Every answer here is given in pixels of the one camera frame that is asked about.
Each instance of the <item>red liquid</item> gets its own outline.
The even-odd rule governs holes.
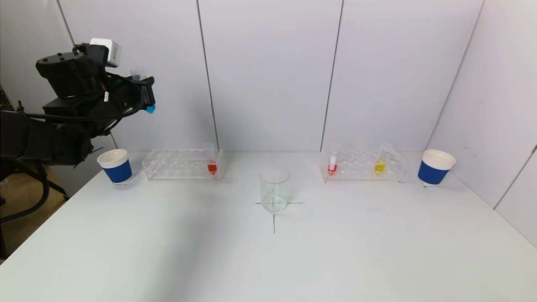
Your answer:
[[[337,164],[334,165],[333,170],[330,169],[330,165],[328,165],[328,175],[334,175],[334,173],[337,170]]]
[[[207,165],[207,169],[209,170],[209,173],[211,173],[212,175],[215,175],[216,170],[218,170],[218,168],[216,167],[216,162],[210,161],[209,164]]]

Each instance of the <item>paper cup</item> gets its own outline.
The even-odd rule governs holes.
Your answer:
[[[133,175],[125,149],[106,151],[99,155],[97,162],[114,184],[124,183]]]
[[[433,149],[425,150],[418,178],[424,185],[438,185],[455,162],[455,158],[449,153]]]

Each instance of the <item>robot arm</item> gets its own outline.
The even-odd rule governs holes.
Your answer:
[[[1,112],[1,158],[76,165],[93,151],[91,138],[108,135],[139,110],[152,112],[153,77],[140,80],[105,71],[118,66],[119,55],[112,40],[92,39],[72,52],[37,61],[39,74],[58,98],[43,106],[45,114],[24,113],[21,105],[17,112]]]

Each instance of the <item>white table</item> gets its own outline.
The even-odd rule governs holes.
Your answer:
[[[405,183],[324,183],[316,153],[228,154],[220,184],[101,172],[0,266],[0,300],[537,301],[537,249],[453,175],[420,186],[406,156]],[[256,204],[270,162],[303,203],[275,234]]]

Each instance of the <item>clear acrylic test tube rack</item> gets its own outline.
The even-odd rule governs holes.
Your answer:
[[[395,181],[400,182],[407,162],[395,150],[391,150],[386,159],[386,168],[381,175],[375,173],[375,164],[379,150],[341,149],[337,155],[337,170],[333,175],[328,174],[330,154],[327,150],[321,152],[320,170],[325,182],[327,181]]]
[[[216,173],[212,175],[203,149],[154,149],[142,161],[147,179],[175,181],[221,181],[226,169],[223,150],[216,150]]]

